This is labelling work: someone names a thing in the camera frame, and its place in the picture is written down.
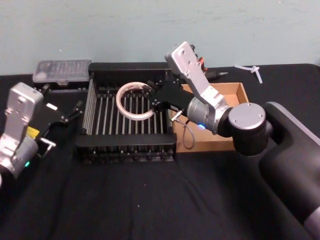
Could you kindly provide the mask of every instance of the white plastic part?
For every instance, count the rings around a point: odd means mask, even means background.
[[[258,67],[258,66],[246,67],[246,66],[239,66],[239,65],[234,65],[234,67],[237,69],[250,71],[252,74],[255,73],[258,80],[259,80],[259,83],[262,84],[262,78],[259,73],[260,67]]]
[[[149,87],[149,85],[147,85],[143,82],[134,81],[134,82],[129,82],[129,83],[123,85],[118,90],[116,97],[115,97],[115,103],[116,103],[116,106],[118,107],[120,113],[123,116],[125,116],[126,118],[134,120],[134,121],[143,121],[143,120],[150,118],[154,114],[154,111],[152,109],[145,112],[145,113],[142,113],[142,114],[134,114],[134,113],[127,111],[121,104],[121,98],[127,91],[137,90],[137,89],[142,90],[143,87]]]

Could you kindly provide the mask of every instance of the open cardboard box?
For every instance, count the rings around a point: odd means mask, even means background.
[[[211,85],[217,89],[220,94],[224,95],[227,104],[231,107],[249,102],[242,83],[211,83]],[[192,92],[187,84],[183,84],[182,86],[184,90]],[[179,119],[182,122],[186,122],[188,120],[185,116],[180,116]],[[234,150],[232,137],[226,138],[219,135],[213,135],[211,131],[203,129],[193,122],[189,122],[188,126],[191,128],[195,136],[195,145],[192,149],[186,149],[184,147],[183,125],[178,122],[173,123],[173,130],[177,135],[177,153]],[[192,136],[188,129],[185,131],[184,142],[187,147],[192,145]]]

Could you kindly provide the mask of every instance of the cable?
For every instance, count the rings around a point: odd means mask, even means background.
[[[184,146],[186,149],[188,149],[188,150],[193,149],[194,146],[195,146],[195,144],[196,144],[196,138],[195,138],[195,135],[194,135],[194,133],[192,132],[191,128],[188,126],[189,120],[187,120],[187,121],[184,123],[184,122],[182,122],[180,119],[177,118],[177,119],[175,119],[175,121],[176,121],[177,123],[180,123],[180,124],[183,125],[183,135],[182,135],[183,146]],[[191,136],[192,136],[192,145],[189,146],[189,147],[186,146],[186,143],[185,143],[186,129],[189,130],[189,132],[190,132],[190,134],[191,134]]]
[[[257,78],[258,78],[258,80],[259,80],[259,83],[262,84],[262,78],[261,78],[260,73],[259,73],[260,67],[258,67],[258,66],[246,67],[246,66],[239,66],[239,65],[234,65],[234,67],[237,68],[237,69],[250,71],[252,74],[255,73]]]

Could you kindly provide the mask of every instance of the black fabric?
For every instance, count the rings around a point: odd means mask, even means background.
[[[320,69],[261,66],[263,84],[232,67],[221,82],[243,82],[250,101],[284,105],[320,137]],[[30,75],[0,77],[0,125],[7,92]],[[55,96],[68,110],[85,96]],[[262,180],[259,157],[236,152],[178,154],[176,162],[81,165],[73,130],[51,135],[58,146],[34,159],[1,199],[0,239],[310,239]]]

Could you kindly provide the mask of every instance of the wall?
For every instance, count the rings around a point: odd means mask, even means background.
[[[0,75],[41,60],[163,61],[181,41],[208,67],[319,63],[320,1],[0,1]]]

